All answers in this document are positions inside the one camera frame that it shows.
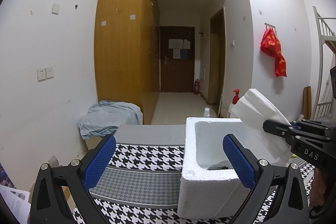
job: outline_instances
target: silver bolt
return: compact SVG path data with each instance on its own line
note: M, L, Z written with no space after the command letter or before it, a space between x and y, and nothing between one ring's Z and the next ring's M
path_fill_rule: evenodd
M41 170L46 170L48 168L48 164L42 164L41 165Z
M79 160L73 160L72 162L71 162L71 165L72 166L77 166L79 164Z
M291 168L293 168L293 169L298 169L299 167L298 167L298 165L296 164L296 163L291 163Z
M267 161L267 160L264 160L264 159L261 159L261 160L259 161L259 163L260 163L260 165L262 165L262 166L266 166L266 165L268 165L268 161Z

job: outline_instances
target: styrofoam box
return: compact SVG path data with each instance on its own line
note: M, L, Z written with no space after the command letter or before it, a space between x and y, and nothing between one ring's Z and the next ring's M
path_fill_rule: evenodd
M187 219L233 216L247 197L236 172L207 170L227 160L223 138L234 134L257 159L273 159L240 119L187 118L184 161L177 214Z

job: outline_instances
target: wooden wardrobe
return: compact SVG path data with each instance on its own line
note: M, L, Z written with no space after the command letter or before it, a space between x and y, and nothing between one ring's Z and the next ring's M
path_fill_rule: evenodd
M138 105L151 124L159 96L157 0L98 0L94 64L98 100Z

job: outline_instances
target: fire extinguisher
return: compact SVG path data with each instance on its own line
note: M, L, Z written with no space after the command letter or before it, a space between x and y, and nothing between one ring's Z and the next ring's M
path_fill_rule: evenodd
M199 79L195 80L195 84L194 84L194 94L195 95L199 95L200 93L200 81Z

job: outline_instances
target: red bag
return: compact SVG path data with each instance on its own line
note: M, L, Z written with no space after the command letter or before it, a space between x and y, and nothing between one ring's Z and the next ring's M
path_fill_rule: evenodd
M281 53L281 44L272 28L266 27L266 31L264 32L264 36L260 44L260 50L263 53L276 59L275 76L287 77L286 61Z

